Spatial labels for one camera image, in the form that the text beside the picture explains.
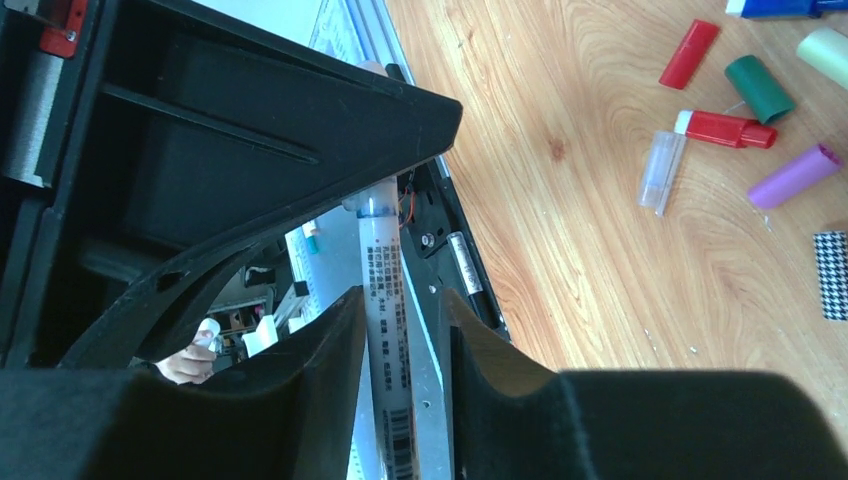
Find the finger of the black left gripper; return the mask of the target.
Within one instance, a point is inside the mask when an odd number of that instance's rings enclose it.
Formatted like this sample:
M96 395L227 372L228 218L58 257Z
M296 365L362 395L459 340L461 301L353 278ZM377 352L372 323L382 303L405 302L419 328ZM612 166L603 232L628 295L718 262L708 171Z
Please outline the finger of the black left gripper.
M183 346L271 241L449 150L461 104L192 1L103 1L68 149L72 232L169 256L70 346L121 368Z

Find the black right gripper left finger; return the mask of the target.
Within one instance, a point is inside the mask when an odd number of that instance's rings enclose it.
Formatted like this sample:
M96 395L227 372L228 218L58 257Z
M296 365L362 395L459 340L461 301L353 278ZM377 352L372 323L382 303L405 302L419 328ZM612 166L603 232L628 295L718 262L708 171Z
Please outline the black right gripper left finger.
M5 479L342 479L365 343L364 293L205 383L141 369L5 370Z

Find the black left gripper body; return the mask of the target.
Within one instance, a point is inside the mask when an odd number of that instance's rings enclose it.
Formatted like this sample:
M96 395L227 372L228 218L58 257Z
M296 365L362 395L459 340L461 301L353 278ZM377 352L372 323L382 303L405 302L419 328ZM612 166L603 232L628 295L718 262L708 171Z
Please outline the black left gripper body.
M120 1L1 5L1 364L52 368L125 290L73 206L105 169L83 158Z

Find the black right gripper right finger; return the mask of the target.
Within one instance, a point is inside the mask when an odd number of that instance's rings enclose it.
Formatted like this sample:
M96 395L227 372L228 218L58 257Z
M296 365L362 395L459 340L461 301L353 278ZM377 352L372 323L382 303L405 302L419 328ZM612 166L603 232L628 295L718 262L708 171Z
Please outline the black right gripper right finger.
M792 381L722 370L552 371L445 290L462 479L843 479L847 456Z

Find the clear cap blue pen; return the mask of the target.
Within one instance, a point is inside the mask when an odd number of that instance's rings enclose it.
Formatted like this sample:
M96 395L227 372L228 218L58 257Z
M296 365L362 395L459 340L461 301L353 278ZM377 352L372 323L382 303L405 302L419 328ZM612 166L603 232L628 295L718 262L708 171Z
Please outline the clear cap blue pen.
M376 451L382 479L418 479L397 180L349 201L359 227Z

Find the houndstooth pen cap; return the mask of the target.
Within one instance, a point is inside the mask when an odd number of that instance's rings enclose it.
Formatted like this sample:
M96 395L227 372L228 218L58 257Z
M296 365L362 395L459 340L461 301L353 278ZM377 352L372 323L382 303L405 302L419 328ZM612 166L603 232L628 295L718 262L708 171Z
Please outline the houndstooth pen cap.
M813 235L823 317L847 320L847 233L819 232Z

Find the red pen cap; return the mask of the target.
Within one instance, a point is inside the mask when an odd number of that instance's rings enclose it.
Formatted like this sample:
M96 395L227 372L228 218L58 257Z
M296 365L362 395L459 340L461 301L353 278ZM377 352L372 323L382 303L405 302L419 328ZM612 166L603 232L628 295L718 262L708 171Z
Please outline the red pen cap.
M687 138L730 148L771 148L778 131L749 119L702 110L681 110L673 132Z
M695 19L667 62L658 83L683 90L691 81L720 32L716 24Z

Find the purple pen cap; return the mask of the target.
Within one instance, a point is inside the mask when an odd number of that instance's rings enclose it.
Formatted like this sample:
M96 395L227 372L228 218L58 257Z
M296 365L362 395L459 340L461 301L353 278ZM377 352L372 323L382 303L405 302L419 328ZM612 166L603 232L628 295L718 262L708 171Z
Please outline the purple pen cap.
M830 147L817 143L755 184L748 191L748 199L760 209L776 208L838 173L845 165Z

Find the green pen cap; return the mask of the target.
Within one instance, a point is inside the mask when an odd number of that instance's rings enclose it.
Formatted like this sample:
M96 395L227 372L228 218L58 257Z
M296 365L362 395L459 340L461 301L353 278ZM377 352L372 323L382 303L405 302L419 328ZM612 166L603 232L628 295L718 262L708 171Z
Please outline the green pen cap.
M772 125L796 108L796 103L776 77L755 55L732 61L724 75L763 125Z

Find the pale yellow pen cap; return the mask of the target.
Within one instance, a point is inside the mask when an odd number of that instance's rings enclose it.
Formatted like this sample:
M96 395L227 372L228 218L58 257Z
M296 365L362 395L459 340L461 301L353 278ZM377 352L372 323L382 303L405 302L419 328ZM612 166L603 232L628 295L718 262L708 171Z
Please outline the pale yellow pen cap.
M798 44L796 55L847 89L847 37L842 33L830 27L818 28Z

